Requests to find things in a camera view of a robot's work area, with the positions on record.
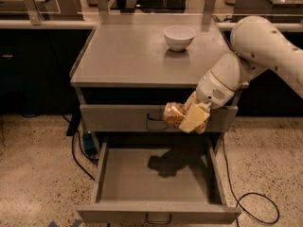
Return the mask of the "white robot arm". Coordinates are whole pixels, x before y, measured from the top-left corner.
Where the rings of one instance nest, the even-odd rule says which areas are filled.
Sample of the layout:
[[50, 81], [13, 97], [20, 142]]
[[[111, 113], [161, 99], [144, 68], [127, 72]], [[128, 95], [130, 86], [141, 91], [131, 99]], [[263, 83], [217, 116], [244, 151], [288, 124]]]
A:
[[267, 69], [303, 97], [303, 51], [267, 19], [248, 16], [239, 20], [231, 31], [230, 43], [233, 50], [204, 74], [184, 104], [181, 131], [204, 132], [210, 111], [221, 108], [244, 82]]

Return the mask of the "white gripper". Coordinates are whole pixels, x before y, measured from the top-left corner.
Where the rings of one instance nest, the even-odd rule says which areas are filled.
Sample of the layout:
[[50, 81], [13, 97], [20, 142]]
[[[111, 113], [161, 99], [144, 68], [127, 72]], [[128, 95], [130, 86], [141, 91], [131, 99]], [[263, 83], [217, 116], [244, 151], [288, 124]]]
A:
[[196, 92], [188, 97], [183, 106], [187, 113], [179, 125], [179, 129], [187, 133], [192, 131], [196, 131], [198, 134], [203, 133], [210, 117], [210, 108], [206, 104], [210, 104], [212, 109], [221, 108], [234, 94], [235, 92], [221, 84], [211, 71], [207, 71], [199, 80]]

